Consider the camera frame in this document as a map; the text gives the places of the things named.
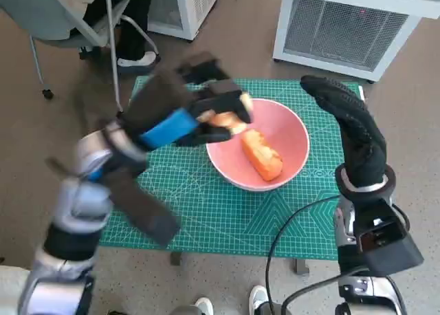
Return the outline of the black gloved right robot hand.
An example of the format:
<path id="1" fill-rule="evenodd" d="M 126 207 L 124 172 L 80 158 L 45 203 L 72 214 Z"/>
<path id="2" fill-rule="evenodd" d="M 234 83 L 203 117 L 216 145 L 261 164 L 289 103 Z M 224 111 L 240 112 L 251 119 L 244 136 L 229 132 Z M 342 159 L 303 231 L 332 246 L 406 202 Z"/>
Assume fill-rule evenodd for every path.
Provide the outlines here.
<path id="1" fill-rule="evenodd" d="M 344 167 L 357 188 L 379 184 L 386 169 L 386 141 L 365 102 L 338 81 L 312 75 L 300 79 L 302 89 L 340 126 Z"/>

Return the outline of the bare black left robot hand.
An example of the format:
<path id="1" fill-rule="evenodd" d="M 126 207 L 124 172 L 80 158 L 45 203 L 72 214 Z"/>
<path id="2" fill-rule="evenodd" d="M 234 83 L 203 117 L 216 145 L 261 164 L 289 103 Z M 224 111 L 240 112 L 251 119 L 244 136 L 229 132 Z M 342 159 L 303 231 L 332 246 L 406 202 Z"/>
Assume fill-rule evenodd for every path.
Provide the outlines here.
<path id="1" fill-rule="evenodd" d="M 232 113 L 237 122 L 252 121 L 252 101 L 209 52 L 179 65 L 159 69 L 131 99 L 120 123 L 145 151 L 170 144 L 198 146 L 232 138 L 230 124 L 213 122 Z"/>

